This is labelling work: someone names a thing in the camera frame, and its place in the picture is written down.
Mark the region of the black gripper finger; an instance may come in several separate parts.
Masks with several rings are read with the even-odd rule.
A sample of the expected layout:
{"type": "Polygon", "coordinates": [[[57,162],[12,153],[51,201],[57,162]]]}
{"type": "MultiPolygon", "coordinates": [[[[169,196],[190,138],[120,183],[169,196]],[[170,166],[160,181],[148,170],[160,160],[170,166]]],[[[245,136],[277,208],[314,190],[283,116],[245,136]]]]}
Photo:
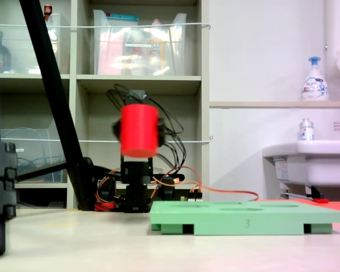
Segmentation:
{"type": "Polygon", "coordinates": [[[165,143],[167,127],[165,125],[163,118],[158,118],[157,130],[158,130],[158,143],[165,143]]]}
{"type": "Polygon", "coordinates": [[[114,136],[116,137],[116,139],[120,142],[121,137],[120,137],[120,133],[121,133],[121,120],[118,119],[116,122],[114,122],[112,124],[112,132],[114,134],[114,136]]]}

